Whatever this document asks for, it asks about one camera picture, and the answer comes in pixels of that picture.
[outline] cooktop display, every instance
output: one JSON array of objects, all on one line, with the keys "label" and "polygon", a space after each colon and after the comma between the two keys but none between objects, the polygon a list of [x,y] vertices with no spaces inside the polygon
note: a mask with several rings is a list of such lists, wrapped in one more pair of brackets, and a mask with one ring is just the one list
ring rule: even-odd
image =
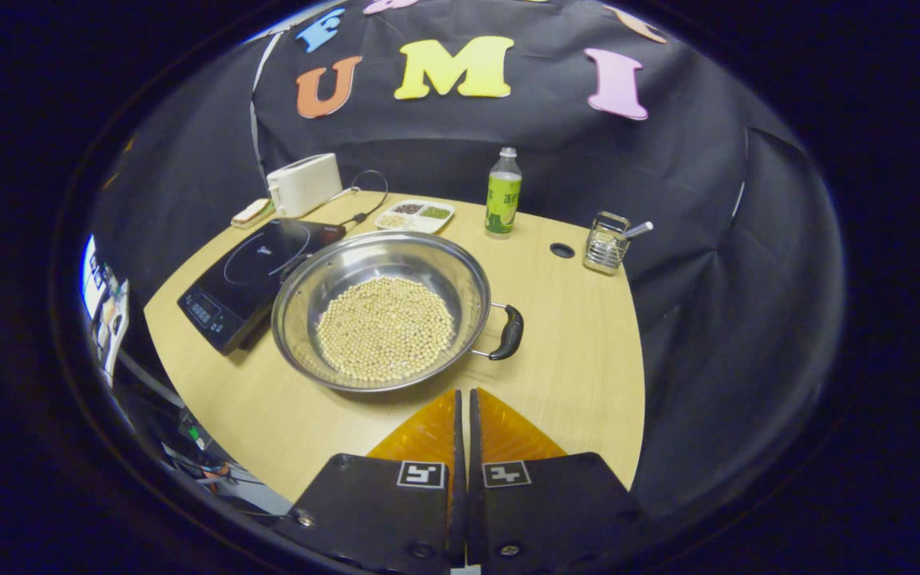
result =
[{"label": "cooktop display", "polygon": [[276,218],[241,241],[179,299],[190,323],[223,355],[268,319],[282,280],[313,254],[341,240],[343,226]]}]

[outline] power cord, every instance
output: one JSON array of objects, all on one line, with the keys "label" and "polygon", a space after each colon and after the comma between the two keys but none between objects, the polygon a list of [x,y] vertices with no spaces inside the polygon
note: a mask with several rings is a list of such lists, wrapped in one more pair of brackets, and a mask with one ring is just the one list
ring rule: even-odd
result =
[{"label": "power cord", "polygon": [[386,203],[386,199],[388,199],[388,197],[390,196],[390,181],[388,181],[388,179],[386,179],[386,176],[384,176],[379,170],[362,171],[360,174],[354,177],[354,181],[350,182],[349,189],[354,190],[354,192],[360,192],[361,188],[355,185],[357,184],[357,178],[360,178],[362,175],[368,174],[369,172],[372,174],[378,174],[379,177],[383,179],[383,183],[386,185],[386,192],[383,193],[383,199],[379,202],[379,206],[375,206],[371,210],[368,210],[367,212],[361,212],[360,214],[355,215],[353,218],[350,218],[347,221],[340,223],[340,225],[344,226],[350,222],[355,222],[355,223],[363,222],[365,219],[368,219],[368,216],[371,215],[375,210],[377,210],[377,208],[381,208],[383,204]]}]

